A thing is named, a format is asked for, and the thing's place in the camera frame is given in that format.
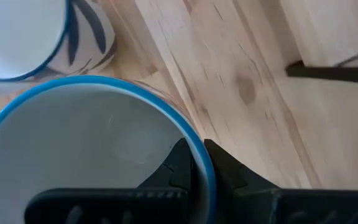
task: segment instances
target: wooden surface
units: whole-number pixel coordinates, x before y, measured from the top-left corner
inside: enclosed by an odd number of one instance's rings
[[[358,189],[358,84],[285,75],[300,54],[278,1],[101,3],[119,38],[102,75],[166,91],[202,138],[281,187]]]
[[[358,0],[281,0],[307,65],[333,66],[358,54]]]

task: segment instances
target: blue rim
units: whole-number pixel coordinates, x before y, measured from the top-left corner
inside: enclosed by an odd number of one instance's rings
[[[52,51],[52,53],[49,55],[49,57],[47,57],[47,59],[41,65],[39,65],[37,68],[35,68],[34,70],[27,72],[24,75],[15,77],[15,78],[0,78],[0,82],[16,82],[16,81],[20,81],[20,80],[29,78],[31,76],[34,76],[35,74],[37,74],[41,70],[43,70],[49,64],[49,62],[54,58],[54,56],[56,56],[57,52],[59,51],[60,47],[63,44],[63,40],[66,36],[67,31],[68,31],[68,18],[70,15],[70,10],[69,10],[68,5],[70,3],[70,0],[65,0],[65,2],[66,2],[66,6],[65,6],[66,7],[66,13],[65,13],[66,18],[65,18],[65,23],[63,25],[63,30],[62,30],[62,33],[60,34],[60,38],[55,46],[55,49]]]
[[[122,90],[129,91],[141,98],[145,98],[152,104],[154,104],[157,108],[164,111],[166,114],[175,120],[178,125],[187,133],[189,138],[193,141],[194,145],[198,150],[198,154],[201,157],[201,160],[204,164],[207,173],[207,180],[209,185],[209,213],[207,223],[214,222],[214,214],[215,214],[215,204],[216,204],[216,181],[215,181],[215,173],[213,169],[213,165],[211,159],[209,158],[209,154],[207,153],[204,147],[202,140],[198,137],[195,130],[189,125],[189,123],[169,104],[155,96],[153,93],[137,86],[131,84],[129,82],[125,82],[123,80],[119,80],[116,78],[107,78],[107,77],[97,77],[92,75],[85,75],[80,77],[68,77],[61,78],[58,80],[52,80],[50,82],[44,83],[37,87],[34,87],[20,96],[18,96],[15,100],[10,102],[1,112],[0,112],[0,124],[9,115],[13,110],[15,110],[18,106],[20,106],[26,100],[32,98],[33,96],[38,95],[44,91],[50,90],[52,88],[56,88],[63,85],[71,85],[71,84],[80,84],[80,83],[92,83],[92,84],[103,84],[110,85]]]

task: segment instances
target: ceramic cup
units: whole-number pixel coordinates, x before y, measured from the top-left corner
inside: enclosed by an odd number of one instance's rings
[[[198,167],[192,219],[214,216],[213,166],[174,107],[138,85],[96,76],[52,80],[0,113],[0,223],[24,223],[37,194],[56,188],[134,188],[185,138]]]
[[[97,73],[116,48],[112,25],[96,1],[0,0],[3,93],[44,79]]]

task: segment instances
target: wooden table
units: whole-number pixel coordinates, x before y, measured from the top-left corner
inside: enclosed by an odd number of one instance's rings
[[[300,55],[278,1],[100,3],[119,41],[102,75],[171,94],[202,138],[281,187],[358,189],[358,84],[286,76]]]

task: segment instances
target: mug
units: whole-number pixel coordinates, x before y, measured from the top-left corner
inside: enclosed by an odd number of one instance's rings
[[[0,1],[0,91],[97,73],[113,58],[115,33],[91,0]],[[12,85],[16,91],[20,85]]]
[[[35,195],[56,188],[136,188],[185,138],[199,174],[195,223],[211,223],[212,162],[190,122],[133,83],[108,77],[52,80],[0,112],[0,223],[24,223]]]

